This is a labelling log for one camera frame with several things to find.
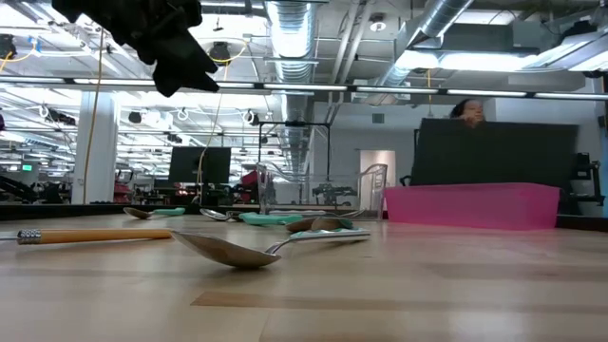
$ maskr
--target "person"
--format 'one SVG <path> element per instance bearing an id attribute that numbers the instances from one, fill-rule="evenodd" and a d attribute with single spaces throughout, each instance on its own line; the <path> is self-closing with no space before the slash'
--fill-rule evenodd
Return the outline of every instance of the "person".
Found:
<path id="1" fill-rule="evenodd" d="M 484 105 L 480 101 L 473 99 L 462 100 L 454 106 L 451 113 L 449 113 L 449 118 L 465 120 L 468 125 L 474 127 L 478 123 L 485 121 Z"/>

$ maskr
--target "pink container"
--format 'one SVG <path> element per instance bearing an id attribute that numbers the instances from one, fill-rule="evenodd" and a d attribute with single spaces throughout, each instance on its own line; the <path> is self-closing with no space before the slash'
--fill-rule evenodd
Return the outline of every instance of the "pink container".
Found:
<path id="1" fill-rule="evenodd" d="M 399 186 L 389 222 L 507 230 L 555 228 L 560 189 L 532 183 Z"/>

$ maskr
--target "clear plastic container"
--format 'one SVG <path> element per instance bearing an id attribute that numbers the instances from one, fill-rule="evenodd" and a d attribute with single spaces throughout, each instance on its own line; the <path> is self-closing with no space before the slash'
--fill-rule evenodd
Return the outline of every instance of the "clear plastic container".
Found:
<path id="1" fill-rule="evenodd" d="M 260 213 L 321 210 L 357 219 L 382 219 L 387 166 L 374 164 L 358 175 L 294 175 L 271 162 L 257 165 Z"/>

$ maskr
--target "office equipment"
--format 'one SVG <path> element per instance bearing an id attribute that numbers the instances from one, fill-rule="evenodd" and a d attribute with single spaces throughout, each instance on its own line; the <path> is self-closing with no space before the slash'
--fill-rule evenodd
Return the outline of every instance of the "office equipment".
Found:
<path id="1" fill-rule="evenodd" d="M 530 182 L 564 188 L 576 155 L 572 124 L 423 119 L 410 185 Z"/>
<path id="2" fill-rule="evenodd" d="M 197 182 L 200 154 L 204 147 L 173 147 L 170 182 Z M 230 147 L 209 147 L 202 159 L 203 183 L 227 183 L 230 177 Z"/>

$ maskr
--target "wooden tabletop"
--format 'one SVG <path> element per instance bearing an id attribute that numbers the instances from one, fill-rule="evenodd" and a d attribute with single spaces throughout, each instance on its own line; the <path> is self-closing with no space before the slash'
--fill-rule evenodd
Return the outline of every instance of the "wooden tabletop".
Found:
<path id="1" fill-rule="evenodd" d="M 608 236 L 358 223 L 237 271 L 175 240 L 0 243 L 0 341 L 608 341 Z M 282 227 L 203 216 L 0 222 L 173 228 L 263 250 Z"/>

